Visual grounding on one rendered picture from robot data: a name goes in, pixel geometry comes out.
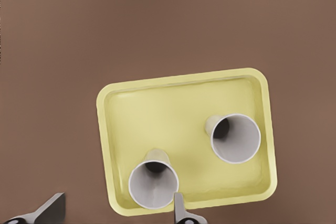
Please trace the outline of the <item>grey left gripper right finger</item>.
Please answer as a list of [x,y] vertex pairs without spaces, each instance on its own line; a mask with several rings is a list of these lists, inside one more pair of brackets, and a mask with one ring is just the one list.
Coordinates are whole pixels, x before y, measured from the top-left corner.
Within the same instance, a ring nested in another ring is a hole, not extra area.
[[174,193],[174,223],[175,224],[207,224],[207,220],[192,214],[185,209],[184,198],[181,193]]

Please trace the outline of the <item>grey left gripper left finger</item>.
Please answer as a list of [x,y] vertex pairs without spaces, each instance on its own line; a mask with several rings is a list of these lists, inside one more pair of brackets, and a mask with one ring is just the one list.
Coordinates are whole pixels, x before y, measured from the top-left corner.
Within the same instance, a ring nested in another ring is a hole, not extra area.
[[56,193],[36,211],[6,220],[3,224],[63,224],[66,216],[66,194]]

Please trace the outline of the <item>white IKEA cup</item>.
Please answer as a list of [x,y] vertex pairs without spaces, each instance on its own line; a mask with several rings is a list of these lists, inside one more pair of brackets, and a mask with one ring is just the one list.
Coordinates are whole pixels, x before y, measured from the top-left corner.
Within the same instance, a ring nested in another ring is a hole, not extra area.
[[211,115],[206,119],[204,129],[213,152],[229,164],[249,161],[261,145],[259,126],[244,114]]
[[139,206],[150,210],[168,206],[179,185],[169,156],[158,148],[147,152],[144,160],[132,170],[128,181],[131,198]]

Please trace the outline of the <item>pale yellow tray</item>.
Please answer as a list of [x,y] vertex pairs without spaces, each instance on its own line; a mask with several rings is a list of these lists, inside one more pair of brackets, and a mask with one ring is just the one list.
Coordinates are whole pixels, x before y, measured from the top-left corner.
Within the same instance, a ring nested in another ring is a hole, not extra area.
[[[123,216],[150,215],[129,193],[128,180],[148,151],[165,151],[179,177],[187,209],[262,201],[277,187],[268,82],[241,68],[112,83],[96,100],[107,193]],[[241,113],[261,131],[256,155],[243,164],[220,160],[205,122]]]

